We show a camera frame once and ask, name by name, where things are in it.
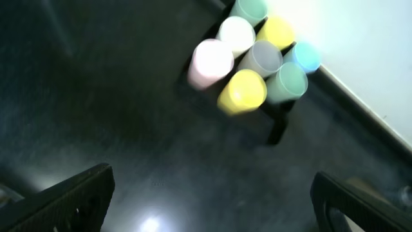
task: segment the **yellow cup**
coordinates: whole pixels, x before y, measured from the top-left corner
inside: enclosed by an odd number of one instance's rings
[[[295,39],[292,27],[280,17],[270,17],[256,36],[256,41],[267,40],[279,50],[287,48]]]
[[[263,78],[252,70],[238,71],[218,99],[218,107],[228,115],[257,109],[266,99],[267,89]]]

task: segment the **cup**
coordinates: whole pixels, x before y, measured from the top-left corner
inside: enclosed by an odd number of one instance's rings
[[[239,16],[246,19],[250,25],[256,26],[264,20],[268,8],[264,0],[236,0],[229,16]]]
[[[262,77],[252,70],[240,70],[232,77],[218,98],[218,107],[228,115],[257,109],[266,99]]]
[[[312,45],[305,42],[298,42],[285,55],[283,61],[284,63],[296,63],[305,73],[312,73],[320,67],[321,56]]]
[[[253,45],[256,34],[246,19],[230,16],[221,24],[216,38],[228,43],[234,58],[237,58]]]
[[[266,82],[268,88],[267,101],[275,104],[299,99],[308,89],[308,78],[305,72],[295,63],[285,63]]]
[[[206,39],[194,50],[187,72],[188,83],[203,90],[224,78],[233,68],[232,50],[222,41]]]
[[[257,33],[256,41],[266,40],[279,50],[287,48],[295,39],[292,27],[280,17],[270,17]]]
[[[238,70],[250,69],[265,78],[282,65],[282,53],[268,41],[258,41],[247,52],[238,66]]]

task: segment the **pink cup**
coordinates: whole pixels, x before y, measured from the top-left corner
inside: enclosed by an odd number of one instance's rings
[[[233,64],[233,53],[228,44],[217,39],[206,39],[193,52],[187,81],[196,89],[206,89],[224,78]]]

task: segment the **glossy black surface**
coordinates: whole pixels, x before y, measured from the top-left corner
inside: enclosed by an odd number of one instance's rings
[[[103,231],[316,231],[315,173],[385,196],[410,169],[316,85],[279,145],[245,150],[234,128],[173,92],[218,18],[193,0],[0,3],[1,181],[25,195],[98,163],[116,190]]]

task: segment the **green cup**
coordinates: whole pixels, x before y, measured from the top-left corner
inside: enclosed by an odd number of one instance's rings
[[[229,16],[239,16],[246,19],[253,27],[268,14],[264,0],[236,0]]]
[[[276,104],[299,99],[308,89],[305,72],[295,63],[285,63],[275,76],[266,82],[269,103]]]

